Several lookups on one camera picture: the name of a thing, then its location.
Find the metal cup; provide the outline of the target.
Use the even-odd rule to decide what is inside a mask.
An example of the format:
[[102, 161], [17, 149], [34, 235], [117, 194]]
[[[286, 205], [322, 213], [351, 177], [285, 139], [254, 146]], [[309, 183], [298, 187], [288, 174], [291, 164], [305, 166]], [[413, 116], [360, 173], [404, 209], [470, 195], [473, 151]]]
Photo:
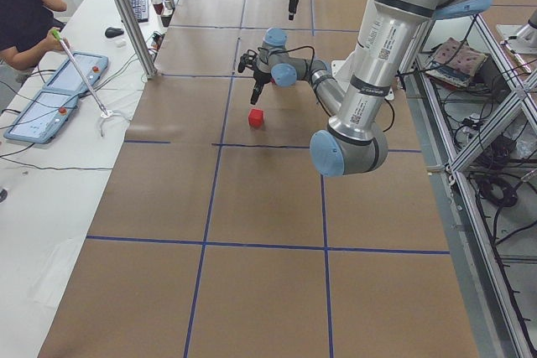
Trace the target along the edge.
[[175, 9], [175, 0], [163, 0], [165, 10], [173, 11]]

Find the black computer mouse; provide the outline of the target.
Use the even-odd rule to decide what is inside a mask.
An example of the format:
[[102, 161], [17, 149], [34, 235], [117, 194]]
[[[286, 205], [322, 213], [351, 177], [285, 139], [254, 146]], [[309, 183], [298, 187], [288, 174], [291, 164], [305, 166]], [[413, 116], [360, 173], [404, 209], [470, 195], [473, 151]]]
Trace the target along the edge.
[[107, 39], [113, 39], [124, 34], [124, 30], [116, 27], [107, 27], [104, 35]]

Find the stack of books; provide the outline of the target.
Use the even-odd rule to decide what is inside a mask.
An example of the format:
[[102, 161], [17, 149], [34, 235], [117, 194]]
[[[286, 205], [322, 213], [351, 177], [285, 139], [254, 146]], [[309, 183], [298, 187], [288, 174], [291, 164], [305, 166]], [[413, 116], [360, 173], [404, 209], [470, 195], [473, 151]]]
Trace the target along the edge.
[[488, 55], [453, 38], [435, 48], [425, 67], [425, 73], [454, 87], [471, 84]]

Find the upper teach pendant tablet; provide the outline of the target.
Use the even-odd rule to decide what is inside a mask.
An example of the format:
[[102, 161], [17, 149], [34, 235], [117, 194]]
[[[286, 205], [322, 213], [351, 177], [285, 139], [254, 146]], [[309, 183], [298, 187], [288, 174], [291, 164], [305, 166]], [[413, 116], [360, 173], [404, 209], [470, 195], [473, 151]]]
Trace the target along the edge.
[[[108, 67], [109, 59], [104, 55], [74, 52], [73, 56], [81, 72], [92, 86], [100, 80]], [[67, 58], [45, 82], [43, 89], [66, 95], [80, 95], [87, 91], [87, 86], [76, 67]]]

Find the teach pendant tablet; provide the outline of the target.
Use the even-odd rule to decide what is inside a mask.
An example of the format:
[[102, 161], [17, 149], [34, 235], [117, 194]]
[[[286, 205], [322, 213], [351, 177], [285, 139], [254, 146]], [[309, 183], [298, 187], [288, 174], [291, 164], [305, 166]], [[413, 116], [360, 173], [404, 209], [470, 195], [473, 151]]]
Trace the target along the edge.
[[[104, 55], [74, 52], [73, 56], [81, 72], [92, 86], [100, 80], [108, 67], [109, 59]], [[45, 82], [43, 89], [66, 95], [80, 95], [87, 91], [87, 86], [76, 67], [67, 58]]]
[[26, 143], [48, 143], [77, 108], [77, 94], [40, 91], [4, 133], [6, 139]]

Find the lower teach pendant tablet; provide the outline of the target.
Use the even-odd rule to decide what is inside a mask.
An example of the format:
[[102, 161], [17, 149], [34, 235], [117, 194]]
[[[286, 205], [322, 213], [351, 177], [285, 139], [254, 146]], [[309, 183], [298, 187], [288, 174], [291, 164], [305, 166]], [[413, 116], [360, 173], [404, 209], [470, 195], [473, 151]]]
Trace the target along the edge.
[[26, 143], [48, 143], [77, 108], [77, 94], [40, 91], [4, 133], [6, 139]]

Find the seated person black shirt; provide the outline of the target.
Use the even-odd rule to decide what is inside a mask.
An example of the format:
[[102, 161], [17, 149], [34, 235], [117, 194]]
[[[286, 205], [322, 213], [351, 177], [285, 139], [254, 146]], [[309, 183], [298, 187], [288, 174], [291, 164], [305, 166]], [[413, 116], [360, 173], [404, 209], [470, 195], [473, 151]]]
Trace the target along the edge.
[[64, 12], [64, 0], [1, 0], [1, 61], [15, 70], [28, 70], [50, 51], [63, 49], [51, 33], [62, 30], [55, 12]]

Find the aluminium frame post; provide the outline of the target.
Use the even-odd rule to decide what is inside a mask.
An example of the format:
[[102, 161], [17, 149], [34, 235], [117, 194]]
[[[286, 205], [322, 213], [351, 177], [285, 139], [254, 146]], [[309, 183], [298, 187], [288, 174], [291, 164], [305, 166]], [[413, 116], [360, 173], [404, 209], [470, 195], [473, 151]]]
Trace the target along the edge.
[[156, 75], [157, 70], [148, 51], [146, 40], [142, 35], [138, 21], [134, 16], [131, 3], [129, 0], [114, 0], [114, 2], [126, 28], [128, 37], [131, 40], [135, 54], [138, 56], [138, 61], [143, 67], [143, 72], [148, 79], [151, 79]]

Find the aluminium table frame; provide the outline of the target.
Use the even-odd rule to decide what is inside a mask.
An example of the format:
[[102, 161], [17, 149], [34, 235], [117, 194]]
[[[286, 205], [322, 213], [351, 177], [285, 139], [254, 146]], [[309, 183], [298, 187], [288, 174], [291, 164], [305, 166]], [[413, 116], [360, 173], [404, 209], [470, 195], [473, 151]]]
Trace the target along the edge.
[[[536, 354], [536, 55], [508, 39], [532, 12], [425, 23], [401, 67], [482, 357]], [[487, 55], [462, 88], [429, 70], [448, 39]]]

